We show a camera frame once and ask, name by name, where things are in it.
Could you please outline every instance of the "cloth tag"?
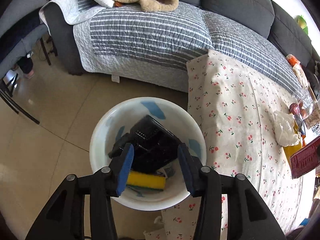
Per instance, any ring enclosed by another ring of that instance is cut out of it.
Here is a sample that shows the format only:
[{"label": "cloth tag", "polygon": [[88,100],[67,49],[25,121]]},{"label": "cloth tag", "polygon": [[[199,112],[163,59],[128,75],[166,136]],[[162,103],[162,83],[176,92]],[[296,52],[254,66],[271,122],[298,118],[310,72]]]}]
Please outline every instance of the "cloth tag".
[{"label": "cloth tag", "polygon": [[120,76],[119,76],[119,75],[112,74],[112,75],[111,75],[111,80],[112,80],[113,82],[120,83]]}]

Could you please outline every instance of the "red book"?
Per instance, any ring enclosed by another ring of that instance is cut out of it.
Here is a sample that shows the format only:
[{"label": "red book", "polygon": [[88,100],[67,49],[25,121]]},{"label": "red book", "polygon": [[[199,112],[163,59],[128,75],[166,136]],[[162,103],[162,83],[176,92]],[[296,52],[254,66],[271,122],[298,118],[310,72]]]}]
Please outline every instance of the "red book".
[{"label": "red book", "polygon": [[320,164],[320,136],[290,157],[292,178],[296,179],[312,171]]}]

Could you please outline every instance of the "sofa armrest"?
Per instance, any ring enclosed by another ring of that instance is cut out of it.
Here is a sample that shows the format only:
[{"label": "sofa armrest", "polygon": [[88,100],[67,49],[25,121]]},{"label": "sofa armrest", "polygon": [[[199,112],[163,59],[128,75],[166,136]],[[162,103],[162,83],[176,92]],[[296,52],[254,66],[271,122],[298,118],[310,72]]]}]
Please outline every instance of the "sofa armrest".
[{"label": "sofa armrest", "polygon": [[44,15],[52,40],[57,48],[59,60],[70,74],[81,75],[85,73],[73,36],[73,26],[65,22],[60,7],[55,3],[49,3],[44,8]]}]

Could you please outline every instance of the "green object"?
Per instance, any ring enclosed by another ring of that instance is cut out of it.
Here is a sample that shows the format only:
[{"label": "green object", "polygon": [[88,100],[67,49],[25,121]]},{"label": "green object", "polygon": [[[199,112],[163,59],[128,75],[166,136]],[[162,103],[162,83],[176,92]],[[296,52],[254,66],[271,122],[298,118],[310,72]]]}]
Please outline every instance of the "green object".
[{"label": "green object", "polygon": [[308,35],[308,26],[306,26],[303,30]]},{"label": "green object", "polygon": [[302,17],[302,15],[299,15],[298,17],[298,25],[302,28],[302,30],[308,35],[308,27],[306,20]]}]

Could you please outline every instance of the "floor tile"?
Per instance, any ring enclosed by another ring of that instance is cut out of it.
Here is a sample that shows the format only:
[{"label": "floor tile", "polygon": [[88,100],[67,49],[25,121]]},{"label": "floor tile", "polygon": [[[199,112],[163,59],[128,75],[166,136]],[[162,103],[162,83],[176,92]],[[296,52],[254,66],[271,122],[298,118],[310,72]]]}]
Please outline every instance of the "floor tile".
[{"label": "floor tile", "polygon": [[[76,174],[77,177],[82,177],[92,174],[92,170],[90,166],[89,152],[65,141],[57,161],[56,169],[52,176],[49,196],[54,193],[60,183],[69,174]],[[85,202],[84,235],[90,236],[89,205],[87,205],[89,202],[88,196],[86,196]]]},{"label": "floor tile", "polygon": [[136,97],[158,97],[187,109],[188,94],[133,79],[120,78],[120,83],[104,75],[88,95],[74,120],[66,140],[89,151],[92,132],[100,118],[113,106]]},{"label": "floor tile", "polygon": [[24,239],[48,200],[63,140],[20,116],[0,165],[0,210],[12,232]]},{"label": "floor tile", "polygon": [[64,139],[99,75],[72,76],[54,54],[50,54],[51,66],[40,60],[37,49],[32,57],[35,75],[27,80],[18,70],[21,78],[13,99],[38,119],[41,126]]},{"label": "floor tile", "polygon": [[0,98],[0,157],[6,152],[9,141],[12,137],[19,115],[17,115],[1,98]]},{"label": "floor tile", "polygon": [[[92,174],[89,153],[80,149],[73,144],[65,142],[63,144],[60,156],[57,162],[54,175],[52,177],[52,185],[50,195],[56,190],[63,179],[68,174],[76,174],[78,177]],[[85,214],[84,214],[84,234],[90,236],[90,216],[89,216],[90,197],[85,198]],[[134,239],[144,239],[143,232],[158,229],[154,225],[154,219],[161,215],[160,211],[144,212],[125,207],[112,200],[112,209],[116,230],[119,236],[132,237]]]}]

